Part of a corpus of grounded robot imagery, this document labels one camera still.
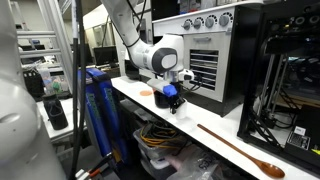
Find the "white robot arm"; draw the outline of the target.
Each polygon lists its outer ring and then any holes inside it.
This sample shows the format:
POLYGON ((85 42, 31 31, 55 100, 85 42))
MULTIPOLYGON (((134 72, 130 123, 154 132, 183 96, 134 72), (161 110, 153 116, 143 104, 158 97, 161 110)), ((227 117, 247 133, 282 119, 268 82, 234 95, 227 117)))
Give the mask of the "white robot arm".
POLYGON ((124 46, 131 63, 162 79, 152 78, 147 84, 167 98, 172 114, 183 109, 186 100, 175 83, 193 80, 194 73, 184 67, 184 38, 181 35, 164 34, 156 44, 144 42, 133 23, 134 7, 138 0, 101 0, 124 46))

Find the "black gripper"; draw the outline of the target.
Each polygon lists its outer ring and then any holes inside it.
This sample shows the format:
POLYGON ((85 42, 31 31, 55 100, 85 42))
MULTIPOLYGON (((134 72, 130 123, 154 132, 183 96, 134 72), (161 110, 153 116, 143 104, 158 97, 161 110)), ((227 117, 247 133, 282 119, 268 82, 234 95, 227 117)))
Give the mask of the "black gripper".
POLYGON ((174 95, 169 98, 170 113, 175 114, 177 109, 185 103, 185 100, 180 95, 174 95))

